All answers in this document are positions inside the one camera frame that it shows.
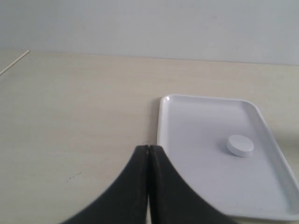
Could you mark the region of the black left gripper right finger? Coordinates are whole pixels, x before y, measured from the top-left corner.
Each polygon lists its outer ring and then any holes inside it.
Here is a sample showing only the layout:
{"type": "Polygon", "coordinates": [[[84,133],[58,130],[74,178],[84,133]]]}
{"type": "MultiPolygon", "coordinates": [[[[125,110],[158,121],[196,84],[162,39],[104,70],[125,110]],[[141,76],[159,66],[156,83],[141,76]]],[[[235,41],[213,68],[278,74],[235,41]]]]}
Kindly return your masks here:
{"type": "Polygon", "coordinates": [[[200,197],[161,146],[149,147],[148,194],[153,224],[235,224],[200,197]]]}

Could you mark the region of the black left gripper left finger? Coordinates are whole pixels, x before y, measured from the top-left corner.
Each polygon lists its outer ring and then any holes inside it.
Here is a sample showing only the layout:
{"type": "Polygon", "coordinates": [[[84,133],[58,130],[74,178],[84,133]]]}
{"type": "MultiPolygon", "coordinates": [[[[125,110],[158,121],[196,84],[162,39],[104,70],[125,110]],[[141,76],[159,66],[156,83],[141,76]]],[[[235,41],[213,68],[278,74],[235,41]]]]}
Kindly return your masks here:
{"type": "Polygon", "coordinates": [[[65,224],[145,224],[149,147],[137,146],[115,181],[65,224]]]}

